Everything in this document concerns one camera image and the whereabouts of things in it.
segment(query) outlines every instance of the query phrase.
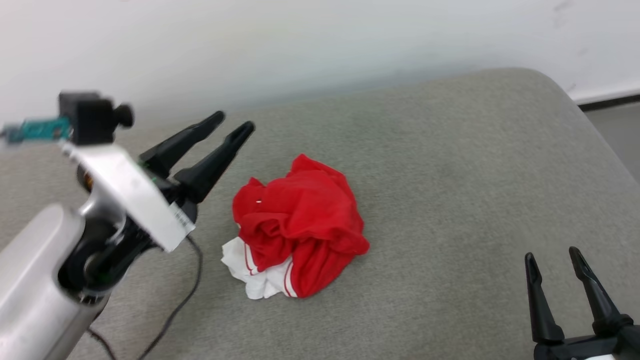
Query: white wall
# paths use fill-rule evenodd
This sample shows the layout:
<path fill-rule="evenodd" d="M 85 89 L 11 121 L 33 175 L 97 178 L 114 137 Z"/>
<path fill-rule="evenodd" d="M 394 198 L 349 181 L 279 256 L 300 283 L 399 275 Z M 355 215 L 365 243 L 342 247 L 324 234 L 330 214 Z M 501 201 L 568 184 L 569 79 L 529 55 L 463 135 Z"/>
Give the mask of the white wall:
<path fill-rule="evenodd" d="M 636 0 L 0 0 L 0 122 L 99 89 L 139 122 L 538 69 L 576 101 L 640 92 Z"/>

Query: gray floor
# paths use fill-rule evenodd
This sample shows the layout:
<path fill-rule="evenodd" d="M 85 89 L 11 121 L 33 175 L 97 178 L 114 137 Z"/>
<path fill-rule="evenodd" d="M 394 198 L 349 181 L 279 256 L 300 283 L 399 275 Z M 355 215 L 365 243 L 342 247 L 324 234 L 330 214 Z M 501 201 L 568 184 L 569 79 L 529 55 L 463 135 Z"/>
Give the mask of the gray floor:
<path fill-rule="evenodd" d="M 640 182 L 640 104 L 589 111 L 586 115 Z"/>

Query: black knob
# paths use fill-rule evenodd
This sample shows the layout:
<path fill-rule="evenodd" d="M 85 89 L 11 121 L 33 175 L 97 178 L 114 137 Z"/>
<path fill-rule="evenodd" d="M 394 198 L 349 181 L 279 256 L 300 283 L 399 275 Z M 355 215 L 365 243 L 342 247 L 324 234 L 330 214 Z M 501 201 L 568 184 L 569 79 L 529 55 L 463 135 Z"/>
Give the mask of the black knob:
<path fill-rule="evenodd" d="M 128 104 L 121 104 L 113 110 L 113 119 L 122 127 L 133 126 L 133 109 Z"/>

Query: black baseboard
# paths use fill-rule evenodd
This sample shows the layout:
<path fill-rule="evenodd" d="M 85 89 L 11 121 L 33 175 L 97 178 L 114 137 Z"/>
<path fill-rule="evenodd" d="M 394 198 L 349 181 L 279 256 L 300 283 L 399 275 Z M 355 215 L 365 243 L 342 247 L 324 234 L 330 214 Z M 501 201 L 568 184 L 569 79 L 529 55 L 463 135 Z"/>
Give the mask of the black baseboard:
<path fill-rule="evenodd" d="M 580 110 L 587 112 L 587 111 L 593 111 L 593 110 L 613 108 L 614 106 L 632 104 L 634 102 L 640 102 L 640 94 L 619 97 L 617 99 L 611 99 L 611 100 L 605 100 L 605 101 L 591 102 L 589 104 L 578 105 L 578 107 L 580 108 Z"/>

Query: gray table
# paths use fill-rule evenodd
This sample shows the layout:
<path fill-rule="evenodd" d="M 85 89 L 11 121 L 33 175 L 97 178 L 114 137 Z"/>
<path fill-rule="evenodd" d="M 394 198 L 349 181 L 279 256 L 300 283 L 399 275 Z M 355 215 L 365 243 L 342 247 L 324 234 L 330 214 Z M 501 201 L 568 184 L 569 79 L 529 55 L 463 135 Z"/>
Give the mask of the gray table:
<path fill-rule="evenodd" d="M 549 78 L 490 70 L 231 113 L 179 165 L 246 120 L 257 131 L 193 233 L 205 254 L 202 285 L 151 359 L 530 359 L 528 251 L 565 334 L 590 331 L 570 245 L 640 319 L 639 185 Z M 118 142 L 137 154 L 184 126 L 133 129 Z M 221 245 L 237 233 L 232 198 L 250 176 L 283 176 L 301 152 L 346 174 L 371 250 L 309 299 L 248 300 L 220 263 Z M 86 197 L 54 146 L 0 161 L 0 245 L 46 204 Z M 94 324 L 120 359 L 155 336 L 190 289 L 194 261 L 183 243 L 133 266 Z M 84 337 L 70 358 L 106 355 Z"/>

